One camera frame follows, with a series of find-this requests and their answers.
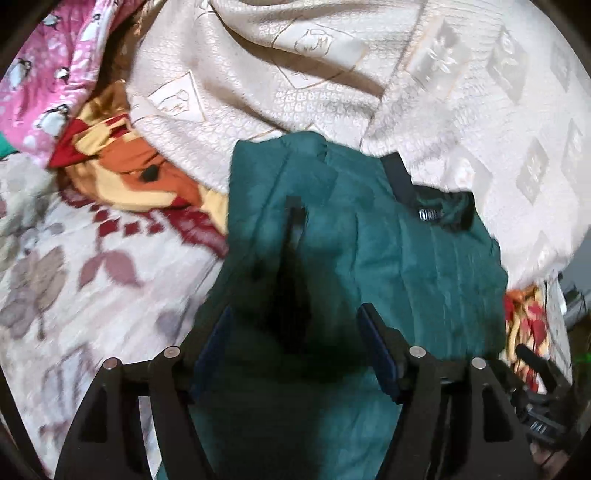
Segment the dark green puffer jacket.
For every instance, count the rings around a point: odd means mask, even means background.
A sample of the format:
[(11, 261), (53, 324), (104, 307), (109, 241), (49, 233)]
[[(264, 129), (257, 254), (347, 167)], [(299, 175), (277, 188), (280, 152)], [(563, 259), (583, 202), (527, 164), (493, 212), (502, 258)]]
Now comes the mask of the dark green puffer jacket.
[(195, 321), (224, 310), (228, 347), (191, 416), (220, 479), (372, 479), (400, 407), (356, 326), (384, 322), (439, 359), (497, 354), (508, 276), (473, 195), (417, 186), (300, 132), (240, 141), (228, 255)]

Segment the white floral fleece blanket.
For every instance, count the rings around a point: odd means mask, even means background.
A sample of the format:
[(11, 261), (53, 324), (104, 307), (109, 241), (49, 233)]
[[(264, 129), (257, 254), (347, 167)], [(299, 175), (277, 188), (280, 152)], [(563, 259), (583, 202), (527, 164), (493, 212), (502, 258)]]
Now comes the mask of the white floral fleece blanket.
[(119, 211), (2, 160), (1, 366), (47, 474), (101, 363), (181, 342), (225, 252), (197, 209)]

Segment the red orange yellow floral blanket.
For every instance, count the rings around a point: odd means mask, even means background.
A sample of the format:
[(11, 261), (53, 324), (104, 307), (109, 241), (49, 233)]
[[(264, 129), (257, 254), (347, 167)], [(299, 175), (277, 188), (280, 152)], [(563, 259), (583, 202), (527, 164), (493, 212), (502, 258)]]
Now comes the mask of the red orange yellow floral blanket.
[(49, 160), (65, 182), (93, 201), (161, 213), (187, 244), (228, 251), (228, 196), (190, 178), (134, 129), (124, 83), (116, 81), (69, 122)]

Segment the green cloth piece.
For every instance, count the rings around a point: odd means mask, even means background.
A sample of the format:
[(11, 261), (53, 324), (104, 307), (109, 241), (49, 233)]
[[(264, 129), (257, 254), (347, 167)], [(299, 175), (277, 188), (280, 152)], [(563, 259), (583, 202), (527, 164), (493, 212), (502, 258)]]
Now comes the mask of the green cloth piece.
[(16, 152), (17, 150), (8, 142), (5, 136), (0, 133), (0, 158), (4, 159), (5, 157)]

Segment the beige rose patterned bedspread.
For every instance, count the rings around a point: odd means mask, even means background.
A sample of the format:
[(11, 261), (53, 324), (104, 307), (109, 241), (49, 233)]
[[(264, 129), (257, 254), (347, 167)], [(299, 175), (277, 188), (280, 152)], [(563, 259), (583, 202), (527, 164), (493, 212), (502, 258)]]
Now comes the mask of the beige rose patterned bedspread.
[(590, 227), (590, 77), (531, 1), (168, 1), (133, 57), (134, 126), (226, 192), (239, 140), (311, 130), (473, 191), (511, 286)]

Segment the pink penguin print cloth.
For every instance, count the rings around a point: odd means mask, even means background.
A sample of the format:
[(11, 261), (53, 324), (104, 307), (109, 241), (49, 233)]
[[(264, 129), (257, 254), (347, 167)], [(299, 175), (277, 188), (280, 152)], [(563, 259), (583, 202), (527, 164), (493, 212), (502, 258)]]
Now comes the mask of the pink penguin print cloth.
[(41, 20), (1, 80), (1, 133), (44, 168), (94, 90), (109, 35), (139, 1), (61, 1)]

